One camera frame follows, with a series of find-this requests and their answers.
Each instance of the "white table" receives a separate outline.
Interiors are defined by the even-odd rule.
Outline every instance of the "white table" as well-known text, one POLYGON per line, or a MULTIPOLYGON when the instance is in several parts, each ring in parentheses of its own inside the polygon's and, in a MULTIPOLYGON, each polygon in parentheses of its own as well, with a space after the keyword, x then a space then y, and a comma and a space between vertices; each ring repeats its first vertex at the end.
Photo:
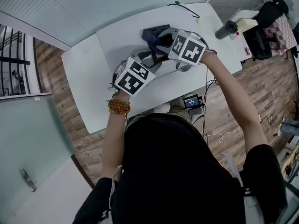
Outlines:
MULTIPOLYGON (((135 48, 147 47, 142 30, 164 24, 199 33, 211 49, 218 52, 226 68, 235 73, 242 69, 240 59, 229 37, 218 40, 215 31, 223 24, 208 3, 186 5, 200 16, 199 24, 192 14, 179 6, 162 7, 128 17, 97 32, 62 55, 65 73, 82 120, 89 133, 106 128, 109 117, 107 90, 114 67, 135 48)), ((208 72, 207 79, 213 78, 208 72)), ((206 84, 206 66, 188 72, 173 72, 152 81, 131 98, 129 117, 166 103, 206 84)))
POLYGON ((233 46, 236 50, 236 53, 237 53, 240 61, 245 61, 252 57, 249 46, 248 46, 248 44, 245 40, 245 37, 242 33, 240 35, 238 35, 235 39, 233 39, 232 43, 233 43, 233 46), (245 48, 247 48, 247 50, 249 51, 249 55, 246 54, 245 48))

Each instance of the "white box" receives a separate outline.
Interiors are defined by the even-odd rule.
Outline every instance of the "white box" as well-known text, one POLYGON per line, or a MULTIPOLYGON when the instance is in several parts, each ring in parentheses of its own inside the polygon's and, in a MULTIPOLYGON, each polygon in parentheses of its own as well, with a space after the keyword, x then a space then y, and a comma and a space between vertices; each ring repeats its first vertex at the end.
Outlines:
POLYGON ((134 97, 155 77, 142 64, 129 57, 120 69, 114 84, 134 97))
POLYGON ((254 28, 257 25, 258 23, 255 19, 243 18, 237 22, 238 32, 239 33, 246 32, 247 30, 254 28))
POLYGON ((238 22, 239 20, 243 18, 251 19, 254 16, 256 16, 259 13, 259 11, 251 11, 251 10, 243 10, 238 9, 228 20, 238 22))
POLYGON ((196 34, 191 33, 190 35, 183 30, 179 30, 168 58, 177 62, 197 66, 206 50, 206 45, 196 38, 196 34))

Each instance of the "cable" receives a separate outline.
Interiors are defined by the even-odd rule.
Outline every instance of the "cable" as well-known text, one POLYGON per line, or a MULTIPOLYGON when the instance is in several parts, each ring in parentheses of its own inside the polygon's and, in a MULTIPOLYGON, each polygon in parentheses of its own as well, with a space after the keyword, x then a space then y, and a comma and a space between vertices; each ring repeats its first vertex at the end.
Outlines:
POLYGON ((195 122, 197 121, 197 120, 199 120, 201 117, 204 117, 204 115, 200 115, 194 122, 193 122, 193 124, 192 125, 194 125, 195 124, 195 122))
POLYGON ((207 91, 209 90, 210 86, 211 86, 214 82, 215 82, 215 80, 212 80, 212 83, 209 84, 209 86, 208 86, 207 89, 206 89, 206 93, 207 93, 207 91))
POLYGON ((192 10, 190 10, 190 9, 186 8, 185 6, 183 6, 183 5, 179 4, 179 2, 178 2, 178 1, 176 1, 176 3, 171 3, 171 4, 168 4, 168 5, 167 5, 167 7, 168 7, 168 6, 171 6, 171 5, 176 5, 176 6, 183 7, 183 8, 185 8, 185 9, 187 9, 189 12, 192 12, 194 15, 196 15, 196 16, 192 16, 192 17, 200 18, 200 16, 199 16, 197 13, 195 13, 195 12, 193 12, 192 10))
POLYGON ((237 132, 237 131, 239 131, 239 130, 241 130, 241 128, 239 128, 239 129, 237 129, 237 130, 234 130, 234 131, 226 132, 225 134, 221 134, 221 133, 209 134, 209 135, 206 135, 206 138, 207 138, 208 136, 213 136, 213 135, 218 135, 218 134, 220 134, 221 137, 220 137, 220 139, 219 139, 219 143, 222 143, 222 141, 223 141, 223 137, 224 137, 227 133, 233 133, 233 132, 237 132))
MULTIPOLYGON (((208 72, 208 68, 206 67, 206 85, 207 85, 207 72, 208 72)), ((202 135, 205 136, 205 117, 206 117, 206 92, 204 95, 204 118, 203 118, 203 122, 202 122, 202 135)))
POLYGON ((276 136, 275 133, 274 133, 273 123, 272 123, 272 121, 273 121, 273 114, 271 114, 270 118, 268 118, 268 116, 266 116, 266 110, 265 110, 265 116, 261 118, 260 122, 262 123, 265 118, 267 119, 268 124, 271 125, 271 127, 272 127, 273 136, 276 136))
POLYGON ((259 109, 259 111, 257 112, 258 114, 260 114, 260 112, 262 112, 265 108, 267 108, 268 106, 270 106, 271 104, 275 103, 275 101, 278 99, 278 97, 280 96, 280 94, 282 93, 282 91, 284 91, 284 89, 286 88, 287 84, 284 86, 284 88, 281 90, 281 92, 279 93, 279 95, 276 97, 275 100, 273 100, 270 104, 266 105, 265 107, 259 109))

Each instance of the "black cable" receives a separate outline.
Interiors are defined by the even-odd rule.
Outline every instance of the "black cable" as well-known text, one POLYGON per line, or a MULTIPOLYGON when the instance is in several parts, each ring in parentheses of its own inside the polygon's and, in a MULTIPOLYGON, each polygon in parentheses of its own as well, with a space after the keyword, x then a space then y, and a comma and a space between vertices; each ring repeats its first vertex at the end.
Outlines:
POLYGON ((195 124, 195 122, 197 121, 197 120, 199 120, 201 117, 204 117, 204 115, 200 115, 194 122, 193 122, 193 124, 192 125, 194 125, 195 124))
POLYGON ((214 77, 214 80, 209 80, 208 82, 206 81, 206 92, 205 92, 205 95, 204 95, 204 116, 203 116, 203 127, 202 127, 202 132, 203 132, 203 138, 206 136, 206 144, 208 147, 209 146, 209 140, 208 140, 208 137, 207 137, 207 134, 205 133, 205 125, 206 125, 206 122, 205 122, 205 117, 206 117, 206 97, 207 97, 207 91, 209 90, 210 86, 215 82, 216 85, 219 85, 218 83, 216 83, 216 78, 214 77))
POLYGON ((193 14, 196 15, 196 16, 192 16, 192 17, 200 18, 200 16, 199 16, 197 13, 193 12, 192 10, 186 8, 185 6, 183 6, 183 5, 181 5, 181 4, 178 4, 178 3, 171 3, 171 4, 168 4, 167 7, 168 7, 168 6, 171 6, 171 5, 177 5, 177 6, 183 7, 183 8, 185 8, 185 9, 187 9, 189 12, 192 12, 193 14))

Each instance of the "checkered cloth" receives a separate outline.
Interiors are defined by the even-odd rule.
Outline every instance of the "checkered cloth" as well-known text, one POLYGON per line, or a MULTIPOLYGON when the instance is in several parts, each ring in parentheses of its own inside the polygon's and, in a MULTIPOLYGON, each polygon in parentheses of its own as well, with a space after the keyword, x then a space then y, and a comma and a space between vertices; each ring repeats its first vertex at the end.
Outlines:
POLYGON ((264 31, 268 38, 272 38, 273 33, 275 33, 277 36, 278 43, 281 47, 281 49, 279 49, 275 42, 270 42, 270 47, 273 56, 277 54, 281 56, 288 49, 297 46, 297 42, 294 37, 293 31, 284 14, 281 17, 277 18, 270 27, 264 28, 264 31))

